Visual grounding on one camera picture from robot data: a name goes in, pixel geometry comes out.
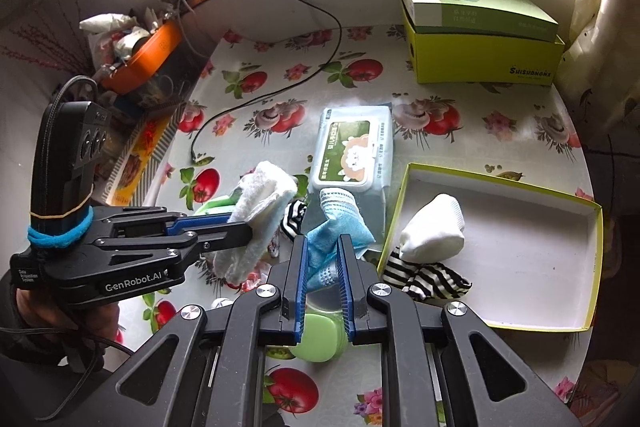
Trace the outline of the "person's left hand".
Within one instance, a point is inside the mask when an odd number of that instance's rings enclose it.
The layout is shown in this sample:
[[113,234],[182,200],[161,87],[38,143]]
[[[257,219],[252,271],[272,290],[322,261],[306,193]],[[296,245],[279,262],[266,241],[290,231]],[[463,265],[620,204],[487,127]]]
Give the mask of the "person's left hand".
[[[11,310],[3,317],[3,327],[11,329],[82,329],[92,335],[114,340],[119,304],[109,303],[86,312],[83,319],[71,319],[55,306],[44,291],[25,291],[10,286]],[[17,362],[45,367],[58,366],[65,357],[58,335],[1,335],[1,352]]]

